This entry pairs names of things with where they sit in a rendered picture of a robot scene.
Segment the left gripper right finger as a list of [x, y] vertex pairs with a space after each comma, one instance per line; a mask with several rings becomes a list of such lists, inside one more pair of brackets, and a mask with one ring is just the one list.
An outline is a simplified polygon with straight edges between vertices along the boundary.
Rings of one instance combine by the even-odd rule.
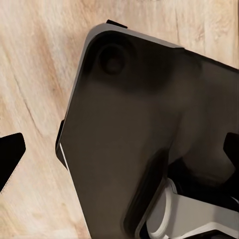
[[224, 140], [223, 150], [239, 172], [239, 134], [228, 132]]

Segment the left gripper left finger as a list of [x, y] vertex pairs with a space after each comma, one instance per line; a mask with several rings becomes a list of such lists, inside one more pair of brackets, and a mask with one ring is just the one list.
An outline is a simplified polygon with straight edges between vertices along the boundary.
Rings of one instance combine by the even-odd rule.
[[26, 151], [21, 132], [0, 138], [0, 192]]

